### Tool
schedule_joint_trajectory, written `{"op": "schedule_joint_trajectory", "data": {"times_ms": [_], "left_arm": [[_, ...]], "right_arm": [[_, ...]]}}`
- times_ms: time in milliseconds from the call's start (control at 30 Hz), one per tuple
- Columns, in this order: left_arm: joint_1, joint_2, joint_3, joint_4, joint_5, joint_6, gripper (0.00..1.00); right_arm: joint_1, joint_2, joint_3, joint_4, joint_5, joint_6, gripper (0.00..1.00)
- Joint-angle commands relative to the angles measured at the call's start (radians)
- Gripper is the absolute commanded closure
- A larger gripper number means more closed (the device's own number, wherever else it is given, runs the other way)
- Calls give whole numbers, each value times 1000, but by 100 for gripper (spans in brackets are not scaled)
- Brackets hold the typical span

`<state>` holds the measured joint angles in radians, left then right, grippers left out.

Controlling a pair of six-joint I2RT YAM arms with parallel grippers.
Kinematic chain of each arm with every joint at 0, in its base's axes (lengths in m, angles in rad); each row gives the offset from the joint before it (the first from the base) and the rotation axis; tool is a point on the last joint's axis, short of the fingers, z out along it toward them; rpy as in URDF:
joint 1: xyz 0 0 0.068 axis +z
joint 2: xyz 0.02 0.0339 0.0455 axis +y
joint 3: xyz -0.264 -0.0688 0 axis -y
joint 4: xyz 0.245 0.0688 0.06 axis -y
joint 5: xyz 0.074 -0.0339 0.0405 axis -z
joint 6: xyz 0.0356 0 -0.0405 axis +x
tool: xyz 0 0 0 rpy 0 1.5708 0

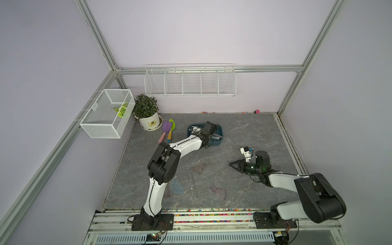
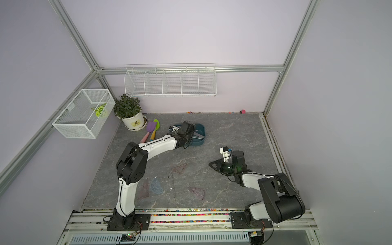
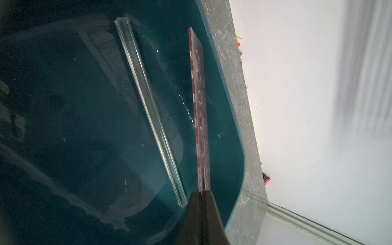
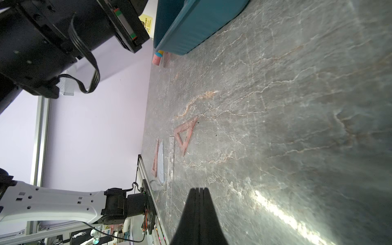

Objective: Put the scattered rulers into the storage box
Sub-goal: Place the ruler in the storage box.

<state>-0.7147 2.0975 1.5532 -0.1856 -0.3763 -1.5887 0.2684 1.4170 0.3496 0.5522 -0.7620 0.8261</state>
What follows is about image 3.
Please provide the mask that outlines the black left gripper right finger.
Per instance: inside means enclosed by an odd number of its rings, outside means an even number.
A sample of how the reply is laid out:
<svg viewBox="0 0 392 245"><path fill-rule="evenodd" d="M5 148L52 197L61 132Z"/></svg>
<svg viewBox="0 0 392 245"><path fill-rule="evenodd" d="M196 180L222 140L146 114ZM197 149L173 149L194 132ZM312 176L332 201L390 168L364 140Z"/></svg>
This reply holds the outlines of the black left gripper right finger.
<svg viewBox="0 0 392 245"><path fill-rule="evenodd" d="M230 245L210 190L202 192L202 245Z"/></svg>

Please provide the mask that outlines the clear straight ruler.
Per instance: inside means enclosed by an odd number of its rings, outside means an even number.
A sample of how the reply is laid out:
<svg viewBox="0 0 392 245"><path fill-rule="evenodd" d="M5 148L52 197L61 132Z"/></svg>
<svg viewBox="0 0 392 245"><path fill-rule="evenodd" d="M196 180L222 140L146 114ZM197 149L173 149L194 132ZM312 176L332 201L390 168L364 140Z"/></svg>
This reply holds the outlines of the clear straight ruler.
<svg viewBox="0 0 392 245"><path fill-rule="evenodd" d="M158 112L153 91L146 73L146 69L139 51L131 22L128 17L118 17L115 26L119 34L121 44L127 57L130 70L134 78L139 96L141 98L146 116L150 123L154 138L159 149L166 173L174 190L177 203L184 208L188 199L186 197L182 181L171 151L169 141Z"/></svg>

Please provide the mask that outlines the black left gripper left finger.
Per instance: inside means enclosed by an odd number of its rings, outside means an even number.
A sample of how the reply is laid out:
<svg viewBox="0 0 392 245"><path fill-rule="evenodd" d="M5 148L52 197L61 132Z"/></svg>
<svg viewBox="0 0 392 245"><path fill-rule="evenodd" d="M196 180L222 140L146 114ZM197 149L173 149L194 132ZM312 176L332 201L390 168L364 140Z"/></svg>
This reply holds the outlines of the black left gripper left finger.
<svg viewBox="0 0 392 245"><path fill-rule="evenodd" d="M177 245L202 245L201 193L194 192L188 202L182 230Z"/></svg>

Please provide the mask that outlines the red straight ruler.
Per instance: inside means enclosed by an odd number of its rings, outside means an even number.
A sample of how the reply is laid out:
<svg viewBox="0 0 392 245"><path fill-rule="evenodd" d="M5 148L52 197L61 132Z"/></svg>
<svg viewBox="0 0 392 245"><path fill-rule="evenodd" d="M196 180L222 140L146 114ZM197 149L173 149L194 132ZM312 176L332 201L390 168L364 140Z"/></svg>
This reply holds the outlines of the red straight ruler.
<svg viewBox="0 0 392 245"><path fill-rule="evenodd" d="M189 28L189 56L193 88L195 139L197 148L198 190L210 190L210 160L203 46Z"/></svg>

